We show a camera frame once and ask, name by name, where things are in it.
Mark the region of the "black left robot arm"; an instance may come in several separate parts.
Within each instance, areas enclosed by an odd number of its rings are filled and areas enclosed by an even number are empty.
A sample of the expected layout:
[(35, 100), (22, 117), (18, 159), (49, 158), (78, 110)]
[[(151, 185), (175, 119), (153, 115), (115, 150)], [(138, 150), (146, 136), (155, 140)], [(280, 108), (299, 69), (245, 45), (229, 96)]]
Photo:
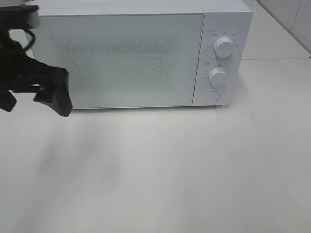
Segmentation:
[[(0, 5), (0, 108), (12, 111), (17, 102), (14, 93), (34, 93), (34, 102), (68, 117), (73, 108), (68, 72), (26, 54), (36, 41), (31, 29), (39, 26), (38, 10), (37, 5), (28, 6), (23, 1)], [(13, 29), (30, 36), (25, 47), (10, 37), (9, 31)]]

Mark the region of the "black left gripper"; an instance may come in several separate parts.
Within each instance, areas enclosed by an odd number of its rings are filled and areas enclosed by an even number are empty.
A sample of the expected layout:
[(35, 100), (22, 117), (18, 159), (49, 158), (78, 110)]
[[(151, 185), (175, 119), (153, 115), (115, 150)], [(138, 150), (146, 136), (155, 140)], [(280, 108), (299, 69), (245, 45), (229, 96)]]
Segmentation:
[(69, 74), (26, 54), (9, 32), (0, 30), (0, 108), (12, 111), (17, 100), (14, 93), (36, 93), (34, 102), (44, 104), (59, 115), (68, 117), (73, 105), (69, 96)]

